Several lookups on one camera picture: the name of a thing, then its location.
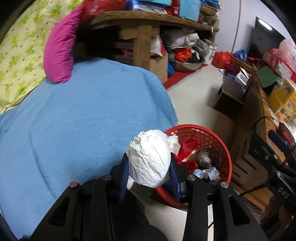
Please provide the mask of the white paper ball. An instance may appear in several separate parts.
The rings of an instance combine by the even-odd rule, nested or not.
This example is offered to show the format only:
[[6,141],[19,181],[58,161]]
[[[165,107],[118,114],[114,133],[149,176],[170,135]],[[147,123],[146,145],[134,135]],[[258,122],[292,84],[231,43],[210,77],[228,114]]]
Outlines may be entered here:
[[126,148],[129,175],[137,183],[157,188],[169,180],[171,152],[161,130],[140,132]]

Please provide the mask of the red wrapper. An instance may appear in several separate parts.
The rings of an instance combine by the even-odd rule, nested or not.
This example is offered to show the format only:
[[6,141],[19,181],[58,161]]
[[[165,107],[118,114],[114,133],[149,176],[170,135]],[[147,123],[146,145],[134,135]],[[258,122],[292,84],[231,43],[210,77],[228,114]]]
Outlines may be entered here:
[[199,168],[196,158],[191,157],[192,152],[197,150],[197,144],[197,140],[194,139],[181,142],[179,153],[175,155],[178,165],[185,167],[189,174]]

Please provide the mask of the red plastic mesh basket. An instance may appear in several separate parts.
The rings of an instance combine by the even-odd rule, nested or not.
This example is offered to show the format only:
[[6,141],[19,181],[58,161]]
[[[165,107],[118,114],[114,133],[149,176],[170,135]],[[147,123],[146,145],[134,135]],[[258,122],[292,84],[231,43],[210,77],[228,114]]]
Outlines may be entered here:
[[[206,182],[230,183],[232,161],[224,142],[211,130],[198,125],[178,125],[165,131],[168,137],[176,138],[180,145],[173,154],[177,170],[193,174]],[[185,184],[173,184],[175,177],[154,191],[164,204],[178,209],[188,209]]]

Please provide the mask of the blue bed blanket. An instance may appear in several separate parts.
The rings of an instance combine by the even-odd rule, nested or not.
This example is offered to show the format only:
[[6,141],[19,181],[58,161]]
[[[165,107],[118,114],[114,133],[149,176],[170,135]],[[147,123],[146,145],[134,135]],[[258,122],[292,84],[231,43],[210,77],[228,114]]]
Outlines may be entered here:
[[177,121],[143,68],[98,58],[74,64],[65,83],[45,79],[1,115],[1,214],[12,233],[30,237],[70,182],[100,178],[140,132]]

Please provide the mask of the red floor mat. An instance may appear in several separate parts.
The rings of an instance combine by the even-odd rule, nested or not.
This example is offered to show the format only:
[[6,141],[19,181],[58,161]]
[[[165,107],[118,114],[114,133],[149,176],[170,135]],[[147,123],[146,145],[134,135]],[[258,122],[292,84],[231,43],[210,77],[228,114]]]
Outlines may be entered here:
[[180,81],[182,81],[187,76],[197,73],[199,70],[201,70],[205,66],[207,66],[207,65],[202,64],[198,70],[193,71],[193,72],[177,72],[177,71],[175,71],[174,74],[172,74],[170,77],[168,77],[168,80],[163,84],[163,86],[165,87],[165,89],[168,89],[168,88],[174,86],[175,84],[179,83]]

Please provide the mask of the blue plastic bag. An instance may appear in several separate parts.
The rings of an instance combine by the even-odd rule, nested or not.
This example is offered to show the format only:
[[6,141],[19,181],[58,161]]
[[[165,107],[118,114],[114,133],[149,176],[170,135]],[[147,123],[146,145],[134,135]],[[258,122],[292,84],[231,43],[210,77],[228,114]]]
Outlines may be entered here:
[[174,73],[175,73],[175,70],[174,70],[173,66],[170,63],[168,63],[168,66],[167,66],[168,77],[172,76]]

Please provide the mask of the cardboard box under table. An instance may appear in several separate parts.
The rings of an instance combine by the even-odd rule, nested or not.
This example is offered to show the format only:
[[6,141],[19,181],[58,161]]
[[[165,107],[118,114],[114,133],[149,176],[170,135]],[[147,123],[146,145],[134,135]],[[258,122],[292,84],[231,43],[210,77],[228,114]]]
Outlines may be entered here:
[[154,73],[162,83],[168,81],[168,54],[150,59],[149,71]]

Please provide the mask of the metal basin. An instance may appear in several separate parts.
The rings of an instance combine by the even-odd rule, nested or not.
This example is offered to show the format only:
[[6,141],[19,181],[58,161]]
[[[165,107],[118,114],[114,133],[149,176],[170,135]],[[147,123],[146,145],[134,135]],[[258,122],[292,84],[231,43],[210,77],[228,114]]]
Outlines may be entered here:
[[198,63],[182,63],[175,60],[169,60],[169,63],[177,72],[194,72],[202,67],[204,58],[201,58]]

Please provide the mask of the red plastic bag on cabinet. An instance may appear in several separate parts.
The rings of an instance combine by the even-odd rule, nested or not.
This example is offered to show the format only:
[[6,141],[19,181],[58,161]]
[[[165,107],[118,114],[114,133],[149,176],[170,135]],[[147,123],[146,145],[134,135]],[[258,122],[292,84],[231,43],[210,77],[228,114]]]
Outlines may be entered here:
[[212,60],[212,65],[219,69],[226,69],[231,62],[232,54],[228,51],[216,52]]

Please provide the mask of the black television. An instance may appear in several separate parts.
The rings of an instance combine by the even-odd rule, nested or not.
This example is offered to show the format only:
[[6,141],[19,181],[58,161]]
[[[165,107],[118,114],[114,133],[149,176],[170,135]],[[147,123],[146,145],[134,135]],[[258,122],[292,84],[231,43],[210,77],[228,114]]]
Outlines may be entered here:
[[247,56],[261,59],[265,51],[277,49],[285,37],[262,19],[256,17]]

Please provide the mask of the magenta pillow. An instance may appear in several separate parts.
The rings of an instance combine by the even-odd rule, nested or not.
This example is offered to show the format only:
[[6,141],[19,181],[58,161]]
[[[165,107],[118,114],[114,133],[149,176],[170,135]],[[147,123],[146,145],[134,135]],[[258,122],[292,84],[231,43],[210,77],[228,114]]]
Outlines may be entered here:
[[55,83],[64,83],[71,78],[73,69],[73,46],[80,22],[82,6],[75,8],[53,27],[44,51],[43,68],[46,76]]

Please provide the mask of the green floral quilt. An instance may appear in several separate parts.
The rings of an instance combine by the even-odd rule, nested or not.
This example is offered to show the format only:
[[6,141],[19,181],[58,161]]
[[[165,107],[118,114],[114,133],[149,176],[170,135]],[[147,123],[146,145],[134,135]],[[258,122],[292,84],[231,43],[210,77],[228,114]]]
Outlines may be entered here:
[[1,113],[19,104],[46,78],[43,57],[49,34],[81,3],[35,1],[11,26],[1,43]]

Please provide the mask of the wooden shelf table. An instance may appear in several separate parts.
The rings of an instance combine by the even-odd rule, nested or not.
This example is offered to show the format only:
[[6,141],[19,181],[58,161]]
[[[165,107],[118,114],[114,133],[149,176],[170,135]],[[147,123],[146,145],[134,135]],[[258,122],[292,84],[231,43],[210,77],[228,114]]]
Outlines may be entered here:
[[98,14],[90,25],[93,29],[119,26],[119,39],[115,41],[114,48],[132,50],[133,56],[113,54],[111,59],[146,70],[150,69],[151,38],[159,35],[160,26],[208,31],[211,33],[211,40],[215,39],[216,32],[219,31],[218,27],[145,11],[107,11]]

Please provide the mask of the red shiny bag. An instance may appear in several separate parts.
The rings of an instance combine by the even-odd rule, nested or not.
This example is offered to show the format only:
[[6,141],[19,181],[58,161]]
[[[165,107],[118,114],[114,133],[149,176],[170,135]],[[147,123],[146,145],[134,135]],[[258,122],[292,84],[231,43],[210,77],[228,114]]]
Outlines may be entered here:
[[80,20],[87,22],[99,13],[121,11],[126,6],[126,0],[84,0]]

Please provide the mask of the light blue box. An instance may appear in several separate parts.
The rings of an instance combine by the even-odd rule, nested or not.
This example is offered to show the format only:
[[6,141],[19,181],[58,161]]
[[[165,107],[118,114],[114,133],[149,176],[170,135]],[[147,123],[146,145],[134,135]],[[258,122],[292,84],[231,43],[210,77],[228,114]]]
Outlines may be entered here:
[[200,8],[200,0],[180,0],[179,16],[196,22],[199,19]]

